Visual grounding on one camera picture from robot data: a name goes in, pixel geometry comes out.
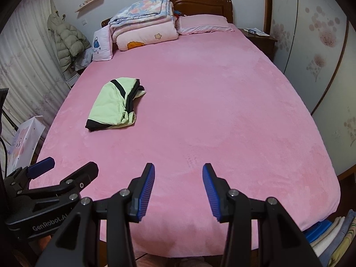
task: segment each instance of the headboard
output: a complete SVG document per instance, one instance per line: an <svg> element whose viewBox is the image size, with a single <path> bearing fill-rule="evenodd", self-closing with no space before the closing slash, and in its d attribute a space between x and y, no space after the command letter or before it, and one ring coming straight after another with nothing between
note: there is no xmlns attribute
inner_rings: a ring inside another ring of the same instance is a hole
<svg viewBox="0 0 356 267"><path fill-rule="evenodd" d="M191 16L198 14L213 14L226 17L229 23L233 23L233 4L231 0L170 0L175 10ZM105 27L111 18L102 21L101 27Z"/></svg>

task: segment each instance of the pink mattress cover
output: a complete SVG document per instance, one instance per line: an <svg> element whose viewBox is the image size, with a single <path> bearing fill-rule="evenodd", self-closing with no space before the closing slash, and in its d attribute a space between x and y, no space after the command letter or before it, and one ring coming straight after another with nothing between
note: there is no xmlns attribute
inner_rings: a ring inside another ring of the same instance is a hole
<svg viewBox="0 0 356 267"><path fill-rule="evenodd" d="M340 187L312 117L285 76L234 29L92 62L40 152L39 160L51 156L56 166L31 188L57 184L94 161L99 175L81 195L108 198L154 163L147 214L131 224L131 234L136 252L167 257L223 253L227 224L212 216L202 182L206 162L248 197L276 197L302 230L334 212ZM118 77L139 78L147 91L135 103L136 123L89 132L85 123L101 87Z"/></svg>

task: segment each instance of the floral curtain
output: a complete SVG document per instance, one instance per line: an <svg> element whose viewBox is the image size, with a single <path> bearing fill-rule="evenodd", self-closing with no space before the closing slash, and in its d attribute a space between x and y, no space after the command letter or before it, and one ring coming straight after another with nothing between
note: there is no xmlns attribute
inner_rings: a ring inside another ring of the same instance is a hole
<svg viewBox="0 0 356 267"><path fill-rule="evenodd" d="M70 90L47 28L50 14L50 0L22 0L0 34L0 88L9 88L4 110L17 125L42 115L43 138ZM1 137L9 147L15 131L4 116L1 120ZM3 169L2 147L0 152Z"/></svg>

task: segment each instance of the white wardrobe door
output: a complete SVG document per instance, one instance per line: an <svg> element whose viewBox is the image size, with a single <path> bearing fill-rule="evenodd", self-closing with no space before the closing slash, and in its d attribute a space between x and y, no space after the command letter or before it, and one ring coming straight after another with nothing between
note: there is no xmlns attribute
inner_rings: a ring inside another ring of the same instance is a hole
<svg viewBox="0 0 356 267"><path fill-rule="evenodd" d="M273 63L284 72L293 42L298 0L272 0L271 36L277 39Z"/></svg>
<svg viewBox="0 0 356 267"><path fill-rule="evenodd" d="M356 32L348 40L336 76L313 114L337 175L356 164Z"/></svg>
<svg viewBox="0 0 356 267"><path fill-rule="evenodd" d="M346 16L335 0L298 0L298 16L285 69L311 112L323 95L338 63Z"/></svg>

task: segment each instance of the wooden nightstand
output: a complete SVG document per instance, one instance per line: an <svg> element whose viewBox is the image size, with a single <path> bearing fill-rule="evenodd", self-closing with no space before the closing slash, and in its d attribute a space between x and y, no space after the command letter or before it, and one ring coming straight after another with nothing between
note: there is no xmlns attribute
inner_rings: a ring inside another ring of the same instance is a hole
<svg viewBox="0 0 356 267"><path fill-rule="evenodd" d="M260 49L270 60L273 59L275 53L275 43L277 40L271 36L258 36L256 34L251 34L243 29L239 29L248 40L254 43L258 49Z"/></svg>

